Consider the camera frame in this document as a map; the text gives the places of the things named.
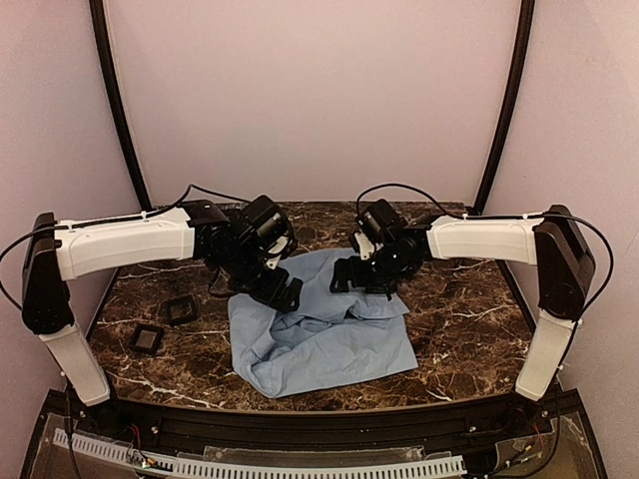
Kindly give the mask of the light blue shirt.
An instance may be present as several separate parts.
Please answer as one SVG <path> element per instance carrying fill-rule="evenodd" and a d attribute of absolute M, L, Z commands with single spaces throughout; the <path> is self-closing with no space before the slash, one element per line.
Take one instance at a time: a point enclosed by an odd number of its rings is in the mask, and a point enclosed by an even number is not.
<path fill-rule="evenodd" d="M 397 296 L 332 293 L 333 266 L 351 250 L 283 261 L 302 280 L 300 307 L 281 313 L 238 294 L 229 301 L 234 372 L 268 398 L 370 381 L 417 368 Z"/>

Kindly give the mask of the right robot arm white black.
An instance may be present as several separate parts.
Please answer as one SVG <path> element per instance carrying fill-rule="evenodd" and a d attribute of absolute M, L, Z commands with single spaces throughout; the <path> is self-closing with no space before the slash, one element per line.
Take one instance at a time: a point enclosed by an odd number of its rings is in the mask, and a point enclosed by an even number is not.
<path fill-rule="evenodd" d="M 436 259 L 476 258 L 533 265 L 539 315 L 515 391 L 532 400 L 546 393 L 586 308 L 595 259 L 570 211 L 556 205 L 515 217 L 425 215 L 409 222 L 385 200 L 355 219 L 354 254 L 335 262 L 329 289 L 361 288 L 390 296 L 402 278 Z"/>

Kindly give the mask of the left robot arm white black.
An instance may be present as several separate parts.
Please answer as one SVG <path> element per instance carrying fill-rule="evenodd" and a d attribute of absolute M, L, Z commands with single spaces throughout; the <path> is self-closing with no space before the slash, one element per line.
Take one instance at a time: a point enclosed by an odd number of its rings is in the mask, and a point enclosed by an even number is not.
<path fill-rule="evenodd" d="M 303 283 L 279 263 L 296 246 L 286 213 L 266 196 L 242 208 L 197 200 L 84 223 L 42 214 L 23 266 L 22 319 L 47 346 L 79 400 L 95 406 L 110 399 L 111 386 L 76 324 L 68 281 L 149 261 L 201 260 L 227 274 L 232 293 L 292 312 L 300 305 Z"/>

